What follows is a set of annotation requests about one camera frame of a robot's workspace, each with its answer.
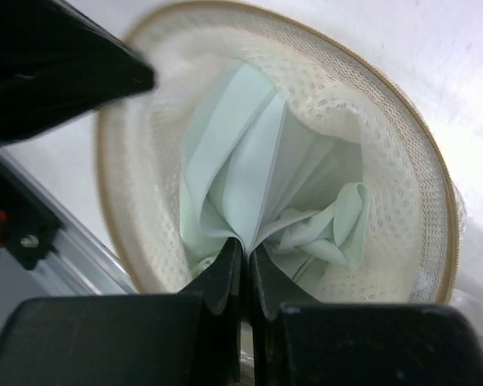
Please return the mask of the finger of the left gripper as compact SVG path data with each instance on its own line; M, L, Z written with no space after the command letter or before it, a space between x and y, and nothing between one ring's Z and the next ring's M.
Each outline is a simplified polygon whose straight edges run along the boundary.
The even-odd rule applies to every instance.
M65 1L0 1L0 146L147 92L155 70Z

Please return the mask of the white mesh laundry bag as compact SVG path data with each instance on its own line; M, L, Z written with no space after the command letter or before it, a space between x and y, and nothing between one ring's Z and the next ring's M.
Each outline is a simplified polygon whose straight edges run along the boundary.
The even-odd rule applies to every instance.
M127 43L156 88L97 117L109 234L143 292L176 292L233 238L322 302L446 302L465 211L414 105L318 31L236 2L162 6Z

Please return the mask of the mint green bra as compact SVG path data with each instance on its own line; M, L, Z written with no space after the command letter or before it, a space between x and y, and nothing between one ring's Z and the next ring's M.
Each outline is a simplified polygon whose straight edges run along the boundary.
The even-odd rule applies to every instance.
M329 266L359 269L369 193L358 144L309 129L258 69L228 64L181 145L180 237L193 276L234 238L264 247L313 291Z

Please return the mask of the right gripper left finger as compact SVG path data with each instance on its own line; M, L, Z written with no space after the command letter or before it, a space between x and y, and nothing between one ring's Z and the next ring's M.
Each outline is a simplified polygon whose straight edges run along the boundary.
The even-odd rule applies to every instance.
M36 298L0 334L0 385L232 385L242 248L175 294Z

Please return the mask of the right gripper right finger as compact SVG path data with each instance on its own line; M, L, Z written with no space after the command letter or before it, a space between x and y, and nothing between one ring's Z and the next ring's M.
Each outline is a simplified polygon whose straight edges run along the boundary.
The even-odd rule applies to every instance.
M483 385L467 319L434 304L324 304L263 247L250 256L258 385Z

